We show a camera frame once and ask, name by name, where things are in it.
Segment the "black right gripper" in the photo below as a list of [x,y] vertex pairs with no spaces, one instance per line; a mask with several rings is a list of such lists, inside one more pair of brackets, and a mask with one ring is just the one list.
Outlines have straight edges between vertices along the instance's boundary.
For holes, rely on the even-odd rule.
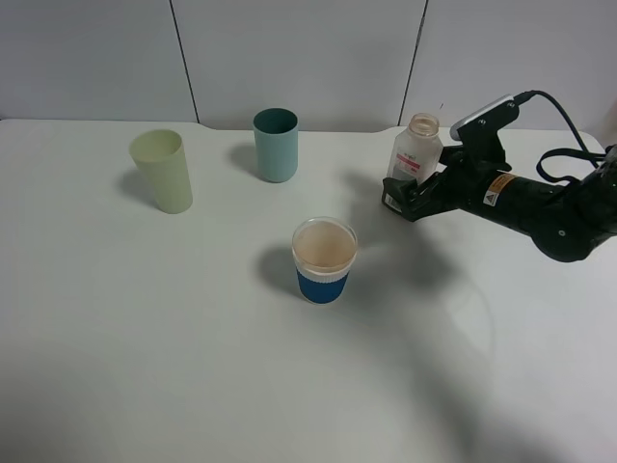
[[419,219],[463,210],[480,218],[518,218],[514,199],[519,177],[510,174],[505,164],[471,163],[462,146],[443,148],[441,173],[434,173],[422,183],[415,178],[383,179],[382,203],[389,208],[403,208],[405,217]]

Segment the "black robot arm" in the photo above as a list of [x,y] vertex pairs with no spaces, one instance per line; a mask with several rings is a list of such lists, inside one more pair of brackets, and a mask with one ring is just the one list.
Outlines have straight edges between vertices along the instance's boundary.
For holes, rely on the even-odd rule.
[[410,222],[460,209],[528,236],[551,259],[584,260],[616,234],[616,149],[590,153],[562,148],[544,156],[598,166],[583,179],[544,175],[536,181],[512,174],[502,158],[446,147],[440,158],[443,171],[422,183],[386,177],[383,197],[393,199],[392,211]]

